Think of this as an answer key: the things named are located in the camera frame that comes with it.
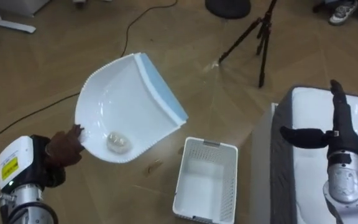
white dustpan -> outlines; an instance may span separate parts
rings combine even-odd
[[[85,82],[75,110],[75,123],[85,128],[82,145],[108,162],[129,162],[186,123],[187,114],[146,54],[117,59]],[[130,149],[108,148],[115,132]]]

tripod leg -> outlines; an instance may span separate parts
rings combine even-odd
[[[262,26],[260,26],[260,29],[258,31],[258,35],[256,36],[256,38],[261,38],[261,36],[263,35],[264,31],[266,29],[266,24],[263,22]]]
[[[267,31],[265,33],[265,41],[264,41],[264,54],[262,56],[262,65],[260,66],[260,74],[259,74],[259,88],[262,88],[265,83],[265,65],[266,65],[266,57],[267,57],[267,48],[269,46],[269,37],[271,24],[267,26]]]
[[[241,34],[241,36],[235,41],[235,43],[233,44],[233,46],[230,47],[229,50],[227,50],[227,52],[224,52],[219,60],[218,63],[222,63],[222,61],[229,56],[229,54],[262,22],[261,18],[258,18],[256,21],[254,21],[249,27],[248,29]]]
[[[267,32],[267,30],[264,30],[264,32],[262,33],[262,38],[261,38],[258,48],[256,50],[256,55],[260,55],[260,52],[262,51],[262,49],[264,47],[264,43],[265,43],[265,39],[266,39],[266,32]]]

sneaker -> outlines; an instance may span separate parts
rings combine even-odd
[[[335,9],[335,13],[329,18],[329,23],[334,26],[339,26],[345,23],[347,18],[349,18],[353,12],[357,9],[358,2],[346,1],[344,4],[340,5]]]

basket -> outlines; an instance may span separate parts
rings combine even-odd
[[[186,138],[173,212],[202,223],[234,223],[237,158],[236,146]]]

tripod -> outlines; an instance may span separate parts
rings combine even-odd
[[[260,43],[256,50],[256,55],[260,55],[262,49],[264,50],[262,55],[262,64],[260,66],[260,73],[259,73],[259,88],[262,88],[265,83],[265,66],[266,66],[266,57],[267,57],[267,48],[269,46],[269,37],[271,33],[272,28],[272,13],[274,6],[276,5],[277,0],[272,0],[270,3],[267,12],[265,13],[265,16],[263,18],[259,17],[256,19],[249,27],[248,29],[241,34],[241,36],[235,41],[233,46],[227,50],[227,52],[224,52],[219,60],[218,63],[222,63],[223,60],[229,56],[229,54],[260,24],[262,23],[262,26],[259,29],[257,38],[260,39]]]

